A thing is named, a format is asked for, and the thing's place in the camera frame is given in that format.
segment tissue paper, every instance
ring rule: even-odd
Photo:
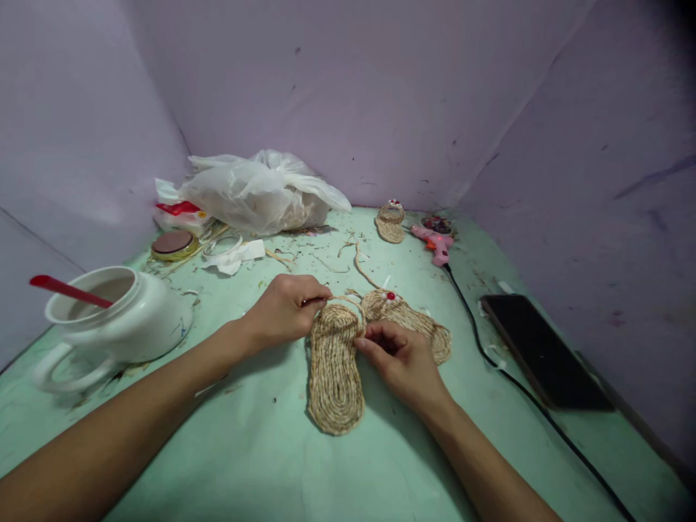
[[[206,259],[203,263],[203,268],[215,266],[220,272],[228,276],[234,276],[243,262],[264,257],[265,255],[266,249],[263,246],[263,240],[257,239],[256,241],[243,244],[237,249],[223,252],[222,254],[205,256]]]

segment black power cord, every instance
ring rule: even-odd
[[[469,304],[466,302],[466,299],[464,299],[464,295],[462,294],[462,291],[459,289],[459,285],[457,284],[457,281],[455,281],[455,277],[452,274],[452,268],[450,268],[450,265],[448,263],[445,263],[443,265],[444,269],[449,273],[449,278],[452,279],[452,283],[455,285],[455,288],[457,289],[457,293],[459,294],[459,297],[462,299],[462,303],[464,303],[464,308],[466,308],[466,313],[469,316],[469,320],[471,321],[471,328],[473,328],[473,336],[476,338],[476,346],[478,347],[479,353],[481,353],[481,356],[486,360],[487,363],[489,363],[493,368],[497,368],[498,365],[491,359],[484,351],[484,348],[481,346],[481,339],[479,338],[479,327],[476,325],[476,320],[474,319],[473,313],[471,312],[471,308],[469,307]],[[522,393],[524,393],[527,398],[536,406],[536,408],[541,412],[541,414],[546,418],[546,420],[549,422],[549,424],[556,430],[556,433],[560,436],[561,439],[568,445],[568,447],[573,450],[573,453],[577,456],[580,461],[582,461],[583,464],[587,467],[587,469],[594,475],[594,477],[597,479],[597,481],[602,485],[602,487],[606,490],[607,494],[609,497],[612,499],[616,507],[618,508],[619,511],[621,511],[621,515],[624,516],[626,520],[629,522],[636,522],[636,519],[633,518],[633,515],[629,513],[629,511],[626,509],[626,506],[624,503],[618,498],[616,493],[614,493],[614,490],[611,489],[611,486],[607,484],[607,481],[600,475],[600,472],[597,471],[597,469],[592,465],[592,463],[582,454],[582,452],[577,448],[575,444],[573,444],[573,441],[571,441],[568,436],[563,433],[563,430],[560,428],[558,424],[556,424],[555,420],[551,417],[549,414],[548,410],[542,406],[537,399],[534,398],[534,395],[532,395],[527,388],[522,386],[519,381],[517,381],[514,377],[512,377],[508,372],[502,369],[498,369],[500,374],[505,377],[507,380],[509,380],[512,384],[517,386]]]

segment hand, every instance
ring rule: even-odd
[[[422,415],[452,400],[426,337],[391,321],[371,323],[357,349],[377,368],[386,385]]]
[[[239,320],[251,341],[252,353],[248,355],[308,335],[314,316],[329,297],[331,290],[312,275],[277,275]]]

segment red plastic item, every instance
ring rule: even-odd
[[[157,203],[155,207],[169,212],[171,215],[179,215],[186,213],[198,212],[200,209],[191,202],[181,202],[174,205],[168,205],[164,203]]]
[[[53,279],[50,275],[35,275],[30,279],[29,284],[31,286],[38,286],[44,290],[56,292],[57,294],[67,295],[78,301],[88,302],[91,305],[101,308],[108,308],[113,305],[110,301],[75,288],[74,286],[70,286],[69,284],[65,284],[57,279]]]

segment pink hot glue gun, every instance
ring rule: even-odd
[[[435,251],[435,257],[433,257],[433,265],[443,266],[446,262],[450,261],[450,256],[447,254],[447,249],[452,246],[455,242],[449,236],[443,236],[442,234],[432,231],[429,228],[412,226],[411,233],[419,239],[424,239],[428,242],[426,248]]]

